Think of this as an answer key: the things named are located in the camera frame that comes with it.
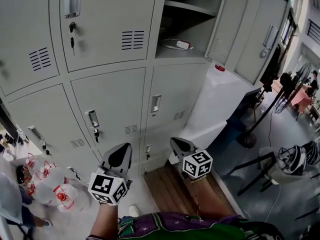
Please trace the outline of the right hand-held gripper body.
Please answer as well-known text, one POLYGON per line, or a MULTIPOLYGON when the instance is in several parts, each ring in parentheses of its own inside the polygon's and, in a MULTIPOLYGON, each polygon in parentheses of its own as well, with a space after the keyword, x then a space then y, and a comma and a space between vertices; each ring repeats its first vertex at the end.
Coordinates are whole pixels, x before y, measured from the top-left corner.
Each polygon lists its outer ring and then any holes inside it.
POLYGON ((213 158, 206 150, 201 150, 185 156, 175 155, 173 152, 168 161, 177 170, 182 179, 192 180, 206 176, 211 172, 213 158))

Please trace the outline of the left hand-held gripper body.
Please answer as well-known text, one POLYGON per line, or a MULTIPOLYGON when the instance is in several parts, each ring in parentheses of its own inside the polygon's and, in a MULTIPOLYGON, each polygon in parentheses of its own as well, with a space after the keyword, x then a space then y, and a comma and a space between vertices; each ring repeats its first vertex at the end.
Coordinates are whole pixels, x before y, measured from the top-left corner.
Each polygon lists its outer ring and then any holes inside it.
POLYGON ((101 204, 117 206, 132 184, 127 174, 114 172, 102 165, 90 176, 88 192, 101 204))

